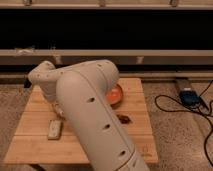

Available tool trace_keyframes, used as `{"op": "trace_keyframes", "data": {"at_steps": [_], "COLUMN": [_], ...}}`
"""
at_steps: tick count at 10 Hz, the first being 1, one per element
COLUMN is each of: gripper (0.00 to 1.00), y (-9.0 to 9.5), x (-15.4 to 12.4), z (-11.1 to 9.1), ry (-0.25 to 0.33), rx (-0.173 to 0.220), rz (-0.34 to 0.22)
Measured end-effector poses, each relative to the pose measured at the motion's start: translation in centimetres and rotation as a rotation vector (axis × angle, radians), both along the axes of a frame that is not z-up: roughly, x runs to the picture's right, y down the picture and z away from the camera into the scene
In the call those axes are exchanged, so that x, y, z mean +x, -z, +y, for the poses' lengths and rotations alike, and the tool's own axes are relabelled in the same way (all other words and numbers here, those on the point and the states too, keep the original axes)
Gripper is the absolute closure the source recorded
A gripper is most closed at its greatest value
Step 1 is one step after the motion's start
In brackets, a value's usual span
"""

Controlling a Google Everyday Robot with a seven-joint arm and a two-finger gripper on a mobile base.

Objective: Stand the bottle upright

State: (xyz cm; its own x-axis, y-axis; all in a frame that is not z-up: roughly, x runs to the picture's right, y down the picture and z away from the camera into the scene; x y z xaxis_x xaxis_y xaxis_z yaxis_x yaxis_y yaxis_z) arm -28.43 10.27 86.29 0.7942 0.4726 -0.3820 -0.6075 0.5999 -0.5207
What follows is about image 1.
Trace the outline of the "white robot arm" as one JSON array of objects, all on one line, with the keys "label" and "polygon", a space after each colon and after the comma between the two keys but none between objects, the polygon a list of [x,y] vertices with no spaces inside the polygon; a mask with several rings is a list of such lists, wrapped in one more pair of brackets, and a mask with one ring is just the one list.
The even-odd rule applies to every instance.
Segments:
[{"label": "white robot arm", "polygon": [[95,60],[56,68],[44,61],[28,79],[48,102],[59,104],[94,171],[150,171],[107,102],[106,93],[119,79],[114,63]]}]

